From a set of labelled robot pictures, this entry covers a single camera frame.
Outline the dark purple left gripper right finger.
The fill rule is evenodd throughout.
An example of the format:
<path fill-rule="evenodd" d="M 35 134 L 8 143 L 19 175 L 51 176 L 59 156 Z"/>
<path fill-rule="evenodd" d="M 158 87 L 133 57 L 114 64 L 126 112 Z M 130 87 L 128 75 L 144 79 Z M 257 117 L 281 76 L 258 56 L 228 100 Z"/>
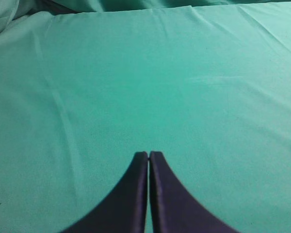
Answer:
<path fill-rule="evenodd" d="M 155 233 L 237 232 L 188 192 L 160 151 L 149 156 L 149 197 Z"/>

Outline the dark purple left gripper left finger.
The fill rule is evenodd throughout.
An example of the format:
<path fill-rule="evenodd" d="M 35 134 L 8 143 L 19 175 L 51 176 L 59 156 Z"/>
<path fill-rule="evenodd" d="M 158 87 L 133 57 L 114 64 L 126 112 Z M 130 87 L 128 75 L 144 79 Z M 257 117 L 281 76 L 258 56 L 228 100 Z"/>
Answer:
<path fill-rule="evenodd" d="M 137 152 L 116 186 L 64 233 L 143 233 L 147 211 L 147 153 Z"/>

